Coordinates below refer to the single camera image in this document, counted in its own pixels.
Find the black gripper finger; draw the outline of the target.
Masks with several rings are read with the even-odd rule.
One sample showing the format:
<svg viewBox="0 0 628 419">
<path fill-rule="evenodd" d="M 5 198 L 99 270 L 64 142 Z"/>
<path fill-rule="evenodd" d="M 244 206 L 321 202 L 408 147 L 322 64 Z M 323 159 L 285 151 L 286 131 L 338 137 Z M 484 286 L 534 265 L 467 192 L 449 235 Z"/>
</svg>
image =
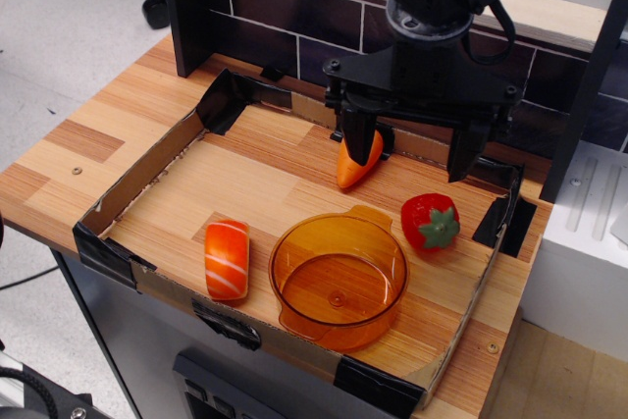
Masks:
<svg viewBox="0 0 628 419">
<path fill-rule="evenodd" d="M 340 113 L 340 127 L 349 157 L 358 165 L 368 163 L 377 127 L 377 116 L 352 106 Z"/>
<path fill-rule="evenodd" d="M 462 181 L 469 175 L 485 150 L 490 134 L 490 126 L 481 123 L 453 131 L 446 164 L 450 183 Z"/>
</svg>

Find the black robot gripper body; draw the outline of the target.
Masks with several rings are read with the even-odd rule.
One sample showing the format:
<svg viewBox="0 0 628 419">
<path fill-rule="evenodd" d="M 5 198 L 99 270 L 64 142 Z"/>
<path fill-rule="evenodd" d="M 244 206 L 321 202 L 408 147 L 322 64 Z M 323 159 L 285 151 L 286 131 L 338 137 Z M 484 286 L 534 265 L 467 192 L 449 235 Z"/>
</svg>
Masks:
<svg viewBox="0 0 628 419">
<path fill-rule="evenodd" d="M 420 51 L 397 44 L 367 55 L 332 58 L 324 63 L 329 105 L 339 120 L 352 106 L 379 118 L 466 130 L 489 125 L 491 134 L 508 127 L 511 109 L 522 98 L 519 87 L 490 74 L 456 48 Z"/>
</svg>

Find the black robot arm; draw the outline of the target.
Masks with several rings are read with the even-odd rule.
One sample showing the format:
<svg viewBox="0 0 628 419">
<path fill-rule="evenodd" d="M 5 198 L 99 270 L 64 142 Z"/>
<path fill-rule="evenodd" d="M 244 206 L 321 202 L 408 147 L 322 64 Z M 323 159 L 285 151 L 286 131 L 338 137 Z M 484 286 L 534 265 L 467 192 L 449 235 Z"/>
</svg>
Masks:
<svg viewBox="0 0 628 419">
<path fill-rule="evenodd" d="M 449 128 L 446 170 L 461 181 L 521 101 L 519 87 L 486 70 L 509 56 L 514 23 L 500 0 L 389 0 L 386 16 L 390 47 L 323 67 L 348 155 L 367 163 L 381 117 Z"/>
</svg>

